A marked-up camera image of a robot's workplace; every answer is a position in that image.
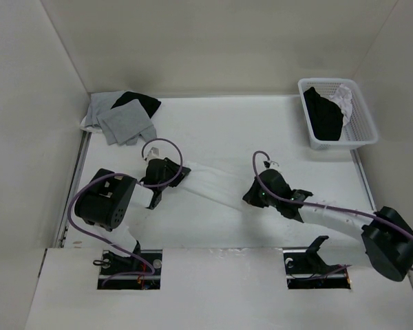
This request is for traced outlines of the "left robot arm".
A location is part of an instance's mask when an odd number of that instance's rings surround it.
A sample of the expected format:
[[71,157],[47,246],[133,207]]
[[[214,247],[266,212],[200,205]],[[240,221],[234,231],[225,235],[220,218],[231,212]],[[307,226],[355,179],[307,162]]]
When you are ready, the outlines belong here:
[[163,191],[178,186],[190,172],[190,168],[180,166],[168,157],[149,160],[141,180],[116,176],[102,168],[92,179],[104,177],[104,180],[78,197],[74,214],[87,225],[94,226],[98,236],[109,241],[111,250],[119,252],[117,266],[124,273],[133,274],[140,268],[141,258],[138,241],[123,221],[128,207],[155,209],[161,202]]

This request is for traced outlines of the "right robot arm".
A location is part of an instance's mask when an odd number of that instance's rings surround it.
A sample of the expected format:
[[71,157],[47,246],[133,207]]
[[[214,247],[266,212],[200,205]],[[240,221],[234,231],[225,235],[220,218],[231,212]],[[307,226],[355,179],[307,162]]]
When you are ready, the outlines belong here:
[[380,275],[401,282],[413,266],[413,230],[393,208],[367,213],[330,205],[310,191],[292,189],[277,170],[255,176],[242,200],[258,208],[273,207],[283,217],[315,224],[352,237]]

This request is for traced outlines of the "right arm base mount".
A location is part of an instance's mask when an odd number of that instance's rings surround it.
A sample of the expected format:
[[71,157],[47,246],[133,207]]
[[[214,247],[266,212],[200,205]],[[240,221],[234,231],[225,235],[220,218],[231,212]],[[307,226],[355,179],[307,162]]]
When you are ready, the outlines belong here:
[[328,265],[318,255],[329,236],[317,237],[308,247],[283,249],[288,289],[351,289],[349,265]]

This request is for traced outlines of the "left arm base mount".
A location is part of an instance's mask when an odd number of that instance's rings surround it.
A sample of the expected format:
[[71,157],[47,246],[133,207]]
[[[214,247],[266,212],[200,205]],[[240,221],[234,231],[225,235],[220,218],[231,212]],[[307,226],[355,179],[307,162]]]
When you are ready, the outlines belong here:
[[98,290],[159,290],[162,273],[162,250],[143,250],[140,255],[155,268],[150,268],[132,257],[124,257],[104,250],[99,259],[93,260],[98,267]]

